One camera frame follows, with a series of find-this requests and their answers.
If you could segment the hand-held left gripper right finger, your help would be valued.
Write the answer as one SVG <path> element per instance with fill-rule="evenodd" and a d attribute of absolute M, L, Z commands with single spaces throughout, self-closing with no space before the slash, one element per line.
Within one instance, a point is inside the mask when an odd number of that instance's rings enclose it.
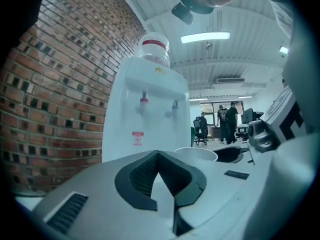
<path fill-rule="evenodd" d="M 253 228 L 250 221 L 265 187 L 272 153 L 245 152 L 238 163 L 224 163 L 200 158 L 184 157 L 170 152 L 170 156 L 200 170 L 206 187 L 197 200 L 178 209 L 182 220 L 182 237 L 248 237 Z"/>

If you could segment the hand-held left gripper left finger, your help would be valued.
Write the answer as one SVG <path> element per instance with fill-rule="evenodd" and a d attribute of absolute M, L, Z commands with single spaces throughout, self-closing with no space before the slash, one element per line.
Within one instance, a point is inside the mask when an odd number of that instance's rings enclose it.
<path fill-rule="evenodd" d="M 74 193 L 87 200 L 65 234 L 53 231 L 67 240 L 171 240 L 173 232 L 166 219 L 150 210 L 135 209 L 118 194 L 115 177 L 119 170 L 145 157 L 141 152 L 90 166 L 49 192 L 33 210 L 48 223 L 55 212 Z"/>

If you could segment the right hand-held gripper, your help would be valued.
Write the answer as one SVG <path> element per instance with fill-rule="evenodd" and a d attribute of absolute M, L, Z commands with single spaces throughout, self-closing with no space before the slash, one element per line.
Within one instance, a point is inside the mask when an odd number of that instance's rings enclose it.
<path fill-rule="evenodd" d="M 275 150 L 280 144 L 306 134 L 300 107 L 288 86 L 259 120 L 248 125 L 248 143 L 260 153 Z M 227 146 L 215 149 L 214 153 L 220 163 L 254 162 L 248 147 Z"/>

